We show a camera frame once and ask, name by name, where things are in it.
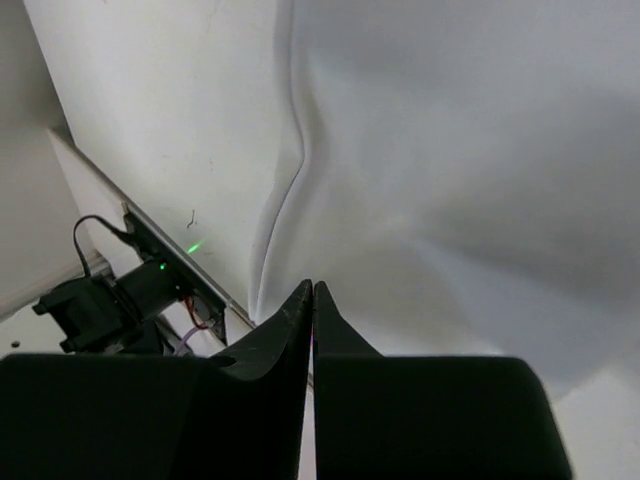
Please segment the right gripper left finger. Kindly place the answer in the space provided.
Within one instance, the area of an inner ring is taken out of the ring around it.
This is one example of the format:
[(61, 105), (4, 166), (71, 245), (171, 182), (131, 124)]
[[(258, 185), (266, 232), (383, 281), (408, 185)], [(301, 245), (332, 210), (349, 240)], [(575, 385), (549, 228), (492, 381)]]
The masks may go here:
[(293, 479), (313, 286), (208, 357), (13, 354), (1, 362), (5, 479)]

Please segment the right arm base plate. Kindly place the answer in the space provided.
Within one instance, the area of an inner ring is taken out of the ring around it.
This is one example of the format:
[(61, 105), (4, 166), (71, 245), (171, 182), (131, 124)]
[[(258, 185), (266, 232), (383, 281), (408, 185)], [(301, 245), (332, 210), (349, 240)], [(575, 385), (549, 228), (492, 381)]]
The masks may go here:
[(215, 338), (226, 344), (229, 298), (221, 287), (142, 213), (129, 209), (123, 220), (141, 264), (121, 276), (118, 284), (142, 318), (156, 316), (172, 303), (189, 302), (197, 319), (210, 325)]

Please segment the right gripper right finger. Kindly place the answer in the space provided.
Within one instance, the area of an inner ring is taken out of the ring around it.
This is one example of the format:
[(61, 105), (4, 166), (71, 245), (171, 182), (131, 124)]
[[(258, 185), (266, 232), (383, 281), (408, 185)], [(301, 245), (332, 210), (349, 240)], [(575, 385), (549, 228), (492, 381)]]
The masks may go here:
[(391, 357), (314, 288), (321, 479), (569, 479), (545, 389), (521, 359)]

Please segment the white skirt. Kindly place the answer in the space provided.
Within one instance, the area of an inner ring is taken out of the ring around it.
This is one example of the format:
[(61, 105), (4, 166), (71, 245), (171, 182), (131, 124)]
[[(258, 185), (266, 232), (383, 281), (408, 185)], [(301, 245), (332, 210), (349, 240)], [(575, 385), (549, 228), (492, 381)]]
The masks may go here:
[(391, 355), (561, 396), (639, 339), (635, 1), (280, 1), (248, 304), (304, 279)]

